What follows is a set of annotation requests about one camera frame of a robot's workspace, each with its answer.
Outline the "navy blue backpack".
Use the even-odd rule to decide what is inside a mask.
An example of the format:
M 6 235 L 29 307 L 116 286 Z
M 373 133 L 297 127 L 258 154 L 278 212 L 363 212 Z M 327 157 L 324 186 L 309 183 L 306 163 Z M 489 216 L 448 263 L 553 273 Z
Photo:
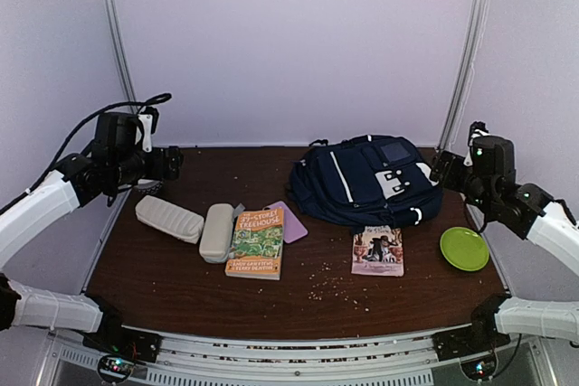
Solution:
M 404 137 L 364 135 L 309 144 L 293 163 L 288 197 L 310 217 L 342 226 L 416 226 L 439 214 L 443 190 Z

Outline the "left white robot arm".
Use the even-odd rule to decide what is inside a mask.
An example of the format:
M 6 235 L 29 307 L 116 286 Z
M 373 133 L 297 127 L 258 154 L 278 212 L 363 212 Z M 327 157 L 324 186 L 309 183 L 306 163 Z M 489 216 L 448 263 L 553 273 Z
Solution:
M 173 181 L 184 156 L 177 146 L 155 147 L 158 113 L 95 115 L 95 136 L 81 153 L 57 157 L 38 184 L 1 211 L 3 265 L 60 218 L 104 195 L 114 202 L 140 181 Z M 80 334 L 85 345 L 129 361 L 153 362 L 157 336 L 140 337 L 101 297 L 66 295 L 1 277 L 1 328 L 32 326 Z

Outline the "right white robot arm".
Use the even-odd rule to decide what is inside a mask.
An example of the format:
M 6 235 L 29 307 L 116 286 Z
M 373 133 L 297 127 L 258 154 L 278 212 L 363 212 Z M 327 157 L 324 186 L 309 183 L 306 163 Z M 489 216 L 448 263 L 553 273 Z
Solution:
M 467 156 L 438 152 L 431 179 L 464 195 L 485 222 L 498 222 L 520 239 L 578 270 L 578 224 L 562 200 L 536 184 L 516 181 L 515 148 L 503 137 L 474 130 Z M 470 350 L 491 349 L 510 334 L 578 340 L 575 302 L 534 301 L 506 294 L 488 297 L 471 314 L 463 341 Z

